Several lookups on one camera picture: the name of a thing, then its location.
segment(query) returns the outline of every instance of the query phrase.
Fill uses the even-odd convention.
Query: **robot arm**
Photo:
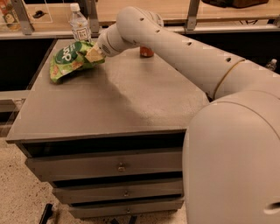
[[[146,46],[212,99],[191,121],[183,147],[188,224],[280,222],[280,76],[167,31],[128,7],[98,38],[103,54]]]

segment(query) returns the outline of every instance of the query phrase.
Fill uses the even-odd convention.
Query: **drawer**
[[[127,150],[26,159],[41,181],[182,171],[182,148]]]
[[[182,199],[138,201],[130,203],[115,203],[106,206],[70,207],[70,214],[76,219],[103,217],[111,215],[142,214],[150,212],[178,210],[183,206]]]
[[[182,178],[131,181],[107,185],[84,185],[55,188],[52,193],[63,204],[90,201],[130,200],[163,195],[182,195]]]

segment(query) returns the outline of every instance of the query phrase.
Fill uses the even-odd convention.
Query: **clear bottle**
[[[277,60],[272,59],[265,67],[274,72],[277,69]]]
[[[71,3],[72,18],[70,25],[72,26],[73,37],[76,41],[86,40],[91,42],[91,31],[89,29],[88,20],[81,14],[78,3]]]

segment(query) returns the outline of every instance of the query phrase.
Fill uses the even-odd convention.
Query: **chip bag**
[[[95,42],[76,41],[60,49],[51,59],[50,76],[53,82],[73,71],[93,68],[105,61],[105,57],[98,53]]]

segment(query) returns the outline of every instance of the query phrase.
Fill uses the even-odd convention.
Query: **floor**
[[[39,224],[47,203],[53,215],[47,224],[130,224],[131,216],[77,220],[52,195],[48,183],[41,183],[25,166],[25,155],[14,144],[0,137],[0,223]],[[185,224],[186,209],[134,214],[135,224]]]

